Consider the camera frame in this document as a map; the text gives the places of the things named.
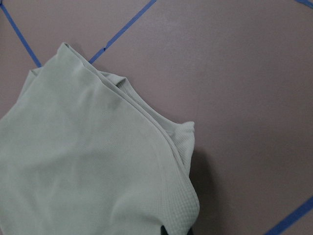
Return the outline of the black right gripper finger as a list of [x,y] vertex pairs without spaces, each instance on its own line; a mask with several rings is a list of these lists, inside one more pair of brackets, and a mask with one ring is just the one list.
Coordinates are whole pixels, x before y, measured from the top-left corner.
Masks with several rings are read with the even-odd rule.
[[165,229],[164,226],[161,226],[161,228],[160,228],[160,234],[161,234],[161,235],[168,235],[168,233],[167,233],[167,231],[166,231],[166,229]]

